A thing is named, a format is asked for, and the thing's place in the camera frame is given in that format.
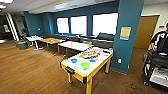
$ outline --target door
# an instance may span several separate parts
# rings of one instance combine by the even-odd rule
[[[148,49],[159,16],[142,16],[139,22],[134,47]]]

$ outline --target table leg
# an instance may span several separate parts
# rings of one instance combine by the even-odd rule
[[[92,78],[87,82],[86,94],[91,94],[92,91]]]
[[[57,48],[58,48],[58,52],[57,53],[59,53],[59,45],[57,44]],[[57,53],[55,53],[54,55],[56,55]]]
[[[30,46],[33,46],[34,44],[33,44],[33,41],[31,41],[31,45]]]
[[[63,58],[67,56],[67,54],[68,54],[68,48],[65,48],[65,55],[63,55]]]
[[[72,83],[72,75],[70,73],[68,73],[68,81],[70,84]]]
[[[48,43],[47,43],[47,48],[46,48],[46,49],[44,49],[44,51],[46,51],[47,49],[49,49],[49,45],[48,45]]]
[[[107,61],[105,73],[109,72],[110,61],[111,61],[111,59]]]
[[[34,42],[35,42],[35,45],[36,45],[36,49],[34,49],[34,50],[43,49],[43,48],[39,48],[39,47],[38,47],[37,41],[34,41]]]

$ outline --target poster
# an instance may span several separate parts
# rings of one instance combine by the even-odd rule
[[[122,27],[121,33],[120,33],[120,39],[129,40],[130,32],[131,32],[131,27]]]
[[[4,28],[5,28],[5,32],[10,32],[8,25],[4,25]]]

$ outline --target teal wall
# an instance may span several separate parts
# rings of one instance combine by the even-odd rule
[[[55,34],[56,26],[53,19],[53,13],[42,13],[42,20],[45,33],[47,34]]]
[[[92,35],[93,15],[105,14],[105,13],[117,13],[118,5],[119,5],[118,2],[119,1],[116,0],[116,1],[106,2],[102,4],[96,4],[96,5],[56,12],[54,13],[54,21],[56,23],[56,20],[59,17],[67,17],[70,19],[71,17],[75,17],[75,16],[87,16],[87,35]]]
[[[68,17],[70,19],[74,16],[87,16],[87,35],[92,35],[94,14],[119,13],[111,68],[127,73],[143,3],[144,0],[116,0],[56,13],[29,14],[25,12],[25,19],[30,35],[42,35],[43,33],[58,33],[56,19],[59,17]],[[128,41],[120,40],[122,27],[131,27]],[[117,63],[119,58],[122,59],[121,64]]]
[[[136,38],[143,4],[144,0],[119,1],[119,18],[113,46],[114,56],[111,63],[111,67],[113,68],[113,70],[123,73],[127,73],[128,71],[128,65]],[[120,31],[122,27],[131,27],[131,33],[128,41],[120,40]],[[117,62],[119,58],[122,59],[121,64]]]
[[[24,12],[24,15],[29,30],[29,35],[32,36],[36,34],[38,36],[42,36],[42,34],[45,32],[42,15],[30,14],[28,12]]]

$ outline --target floor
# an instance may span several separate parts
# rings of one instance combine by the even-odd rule
[[[86,84],[75,78],[68,83],[67,73],[59,66],[62,55],[34,48],[19,50],[13,41],[0,44],[0,94],[85,94]],[[105,74],[103,67],[93,77],[92,94],[168,94],[143,84],[145,53],[133,49],[127,75],[111,70]]]

